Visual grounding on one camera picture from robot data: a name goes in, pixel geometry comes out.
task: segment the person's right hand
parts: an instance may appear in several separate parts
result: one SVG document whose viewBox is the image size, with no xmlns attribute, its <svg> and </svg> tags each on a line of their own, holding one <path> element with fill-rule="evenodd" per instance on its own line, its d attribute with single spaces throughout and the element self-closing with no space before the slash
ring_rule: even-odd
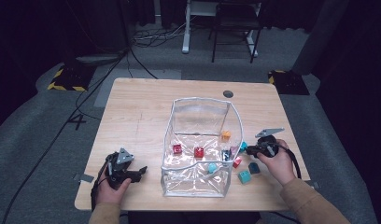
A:
<svg viewBox="0 0 381 224">
<path fill-rule="evenodd" d="M 288 148 L 287 143 L 284 140 L 277 139 L 277 143 L 283 147 Z M 292 160 L 289 157 L 289 154 L 283 149 L 280 148 L 278 153 L 272 157 L 266 157 L 262 153 L 257 154 L 261 162 L 263 162 L 272 176 L 277 179 L 277 181 L 284 186 L 289 183 L 292 179 L 296 178 L 293 173 Z"/>
</svg>

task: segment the black chair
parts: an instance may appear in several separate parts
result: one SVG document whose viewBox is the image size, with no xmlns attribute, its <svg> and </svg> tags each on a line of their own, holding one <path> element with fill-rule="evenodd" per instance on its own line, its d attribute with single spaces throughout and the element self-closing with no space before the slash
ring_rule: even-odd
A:
<svg viewBox="0 0 381 224">
<path fill-rule="evenodd" d="M 239 43 L 217 42 L 219 32 L 241 32 L 244 34 L 243 40 L 247 42 L 247 37 L 251 32 L 257 31 L 250 62 L 254 61 L 258 40 L 263 28 L 261 15 L 264 2 L 262 0 L 224 0 L 217 4 L 216 17 L 208 37 L 208 39 L 211 39 L 212 33 L 215 34 L 212 63 L 215 60 L 217 45 L 239 45 Z"/>
</svg>

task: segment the gray carpet floor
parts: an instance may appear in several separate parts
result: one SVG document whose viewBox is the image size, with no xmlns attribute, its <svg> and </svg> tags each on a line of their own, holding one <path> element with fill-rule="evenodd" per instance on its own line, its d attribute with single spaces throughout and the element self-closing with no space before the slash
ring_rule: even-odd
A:
<svg viewBox="0 0 381 224">
<path fill-rule="evenodd" d="M 211 63 L 212 41 L 207 39 L 208 33 L 200 27 L 192 29 L 189 54 L 182 54 L 182 35 L 178 35 L 157 47 L 133 46 L 134 55 L 151 72 L 160 71 L 161 78 L 165 78 L 162 71 L 176 71 L 176 77 L 167 78 L 267 83 L 270 70 L 291 68 L 307 38 L 302 30 L 264 30 L 254 63 L 249 63 L 246 47 L 225 46 L 218 49 L 216 62 Z M 87 92 L 48 91 L 60 66 L 41 74 L 36 82 L 38 94 L 0 127 L 0 222 L 21 182 L 33 169 L 12 204 L 7 223 L 87 223 L 90 217 L 91 212 L 78 211 L 74 206 L 78 182 L 73 176 L 83 174 L 104 113 L 107 91 L 101 91 L 101 87 L 93 91 L 96 85 Z M 98 67 L 91 84 L 97 83 L 109 67 Z M 132 54 L 121 60 L 113 74 L 129 75 L 129 69 L 144 70 Z M 318 191 L 351 223 L 376 223 L 365 183 L 315 96 L 318 79 L 309 75 L 303 80 L 310 95 L 280 95 L 280 99 L 312 181 L 319 183 Z M 84 99 L 87 101 L 80 110 L 86 123 L 76 130 L 76 124 L 66 121 Z M 46 156 L 35 167 L 44 153 Z M 291 212 L 283 214 L 293 217 Z M 270 213 L 261 215 L 267 223 L 291 223 Z M 120 222 L 127 223 L 126 218 Z"/>
</svg>

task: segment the red block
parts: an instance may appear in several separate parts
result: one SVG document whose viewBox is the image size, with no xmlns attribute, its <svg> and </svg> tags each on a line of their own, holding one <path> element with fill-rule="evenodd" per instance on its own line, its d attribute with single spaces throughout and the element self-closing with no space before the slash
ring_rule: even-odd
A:
<svg viewBox="0 0 381 224">
<path fill-rule="evenodd" d="M 240 165 L 240 162 L 241 162 L 241 158 L 240 157 L 237 157 L 234 162 L 233 162 L 233 167 L 234 168 L 237 168 L 237 166 Z"/>
<path fill-rule="evenodd" d="M 202 158 L 205 155 L 205 149 L 202 147 L 196 147 L 194 149 L 194 157 Z"/>
<path fill-rule="evenodd" d="M 174 152 L 174 154 L 182 153 L 182 146 L 181 145 L 173 145 L 173 152 Z"/>
</svg>

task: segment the human arm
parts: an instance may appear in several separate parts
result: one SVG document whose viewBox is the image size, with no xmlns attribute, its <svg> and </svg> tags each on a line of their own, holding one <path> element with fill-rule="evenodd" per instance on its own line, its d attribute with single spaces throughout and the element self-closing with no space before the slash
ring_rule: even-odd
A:
<svg viewBox="0 0 381 224">
<path fill-rule="evenodd" d="M 124 192 L 131 182 L 132 180 L 127 178 L 118 189 L 112 189 L 106 180 L 105 172 L 102 172 L 96 195 L 96 205 L 89 219 L 89 223 L 119 224 L 120 203 Z"/>
<path fill-rule="evenodd" d="M 283 140 L 277 139 L 277 143 L 288 148 Z M 333 204 L 301 179 L 296 178 L 292 161 L 284 149 L 280 148 L 272 158 L 258 153 L 258 158 L 283 186 L 280 196 L 301 223 L 349 223 Z"/>
</svg>

